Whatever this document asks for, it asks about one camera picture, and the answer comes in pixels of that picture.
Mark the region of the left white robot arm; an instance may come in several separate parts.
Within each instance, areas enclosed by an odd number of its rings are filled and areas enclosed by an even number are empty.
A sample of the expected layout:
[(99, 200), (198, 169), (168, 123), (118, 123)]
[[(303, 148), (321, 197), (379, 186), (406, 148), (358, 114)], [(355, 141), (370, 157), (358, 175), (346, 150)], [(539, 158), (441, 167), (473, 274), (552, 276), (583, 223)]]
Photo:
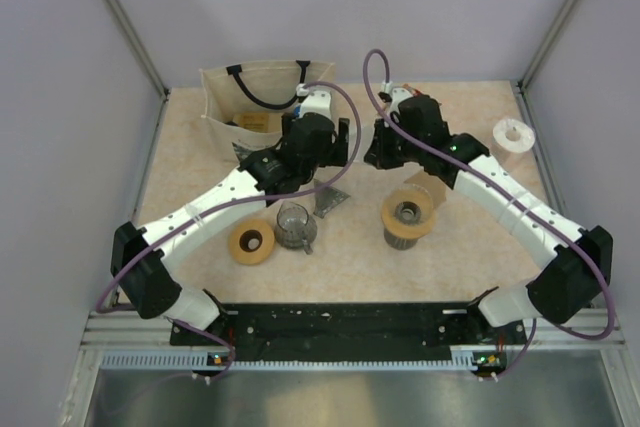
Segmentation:
[(214, 187), (179, 209), (141, 227), (132, 222), (114, 233), (109, 287), (120, 288), (129, 309), (144, 320), (167, 318), (191, 326), (205, 343), (226, 334), (217, 299), (185, 287), (174, 277), (186, 257), (205, 242), (280, 200), (310, 195), (316, 171), (335, 167), (344, 175), (362, 138), (359, 118), (333, 119), (331, 94), (337, 85), (316, 81), (299, 86), (298, 110), (282, 118), (272, 146), (251, 152)]

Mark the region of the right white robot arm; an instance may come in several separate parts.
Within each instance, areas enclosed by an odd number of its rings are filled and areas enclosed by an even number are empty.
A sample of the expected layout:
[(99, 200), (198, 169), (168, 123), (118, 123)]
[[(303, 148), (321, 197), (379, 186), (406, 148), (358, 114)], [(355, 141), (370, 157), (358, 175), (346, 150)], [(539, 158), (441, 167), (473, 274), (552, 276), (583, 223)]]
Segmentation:
[(432, 97), (385, 84), (385, 115), (375, 121), (367, 164), (391, 170), (415, 163), (452, 191), (483, 207), (529, 253), (539, 274), (481, 296), (467, 317), (469, 335), (487, 343), (504, 325), (543, 318), (563, 325), (585, 308), (611, 277), (613, 238), (566, 219), (520, 185), (468, 133), (453, 134)]

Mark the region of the clear glass dripper cone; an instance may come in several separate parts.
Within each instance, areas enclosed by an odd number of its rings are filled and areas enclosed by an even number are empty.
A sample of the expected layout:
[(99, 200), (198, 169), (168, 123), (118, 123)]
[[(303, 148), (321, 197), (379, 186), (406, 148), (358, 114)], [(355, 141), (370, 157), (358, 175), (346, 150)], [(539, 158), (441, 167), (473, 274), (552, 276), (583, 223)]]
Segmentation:
[(423, 187), (405, 184), (393, 193), (391, 211), (393, 216), (405, 225), (423, 224), (433, 214), (433, 200)]

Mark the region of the grey glass dripper cone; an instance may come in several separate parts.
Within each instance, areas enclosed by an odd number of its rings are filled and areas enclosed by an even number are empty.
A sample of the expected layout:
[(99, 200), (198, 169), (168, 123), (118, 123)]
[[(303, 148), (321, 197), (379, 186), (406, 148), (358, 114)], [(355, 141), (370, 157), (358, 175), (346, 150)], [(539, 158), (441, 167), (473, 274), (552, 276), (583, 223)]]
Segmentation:
[(329, 212), (349, 198), (350, 195), (340, 189), (324, 187), (314, 194), (315, 206), (313, 214), (320, 219), (324, 219)]

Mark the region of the white paper coffee filter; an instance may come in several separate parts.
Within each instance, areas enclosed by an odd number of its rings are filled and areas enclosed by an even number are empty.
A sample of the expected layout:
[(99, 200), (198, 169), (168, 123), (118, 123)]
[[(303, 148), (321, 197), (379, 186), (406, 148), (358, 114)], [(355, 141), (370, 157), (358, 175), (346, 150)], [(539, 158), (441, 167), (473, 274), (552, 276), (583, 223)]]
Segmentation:
[(353, 158), (353, 163), (363, 163), (364, 157), (371, 147), (374, 135), (374, 125), (371, 122), (361, 125), (360, 133), (353, 123), (349, 128), (347, 159)]

